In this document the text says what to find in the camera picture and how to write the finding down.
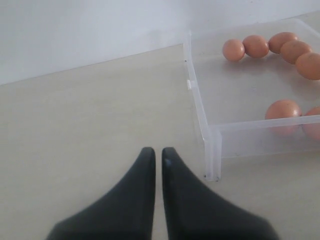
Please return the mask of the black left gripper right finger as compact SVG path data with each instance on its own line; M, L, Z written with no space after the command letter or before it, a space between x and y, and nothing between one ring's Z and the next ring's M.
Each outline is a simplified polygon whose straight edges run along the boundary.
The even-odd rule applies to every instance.
M170 240L278 240L264 218L213 192L173 147L162 150L162 193Z

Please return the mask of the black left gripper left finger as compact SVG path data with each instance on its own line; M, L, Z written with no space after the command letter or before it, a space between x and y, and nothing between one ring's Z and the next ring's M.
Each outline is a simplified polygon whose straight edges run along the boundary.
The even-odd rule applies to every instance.
M150 240L156 194L156 156L141 149L132 167L103 197L58 222L49 240Z

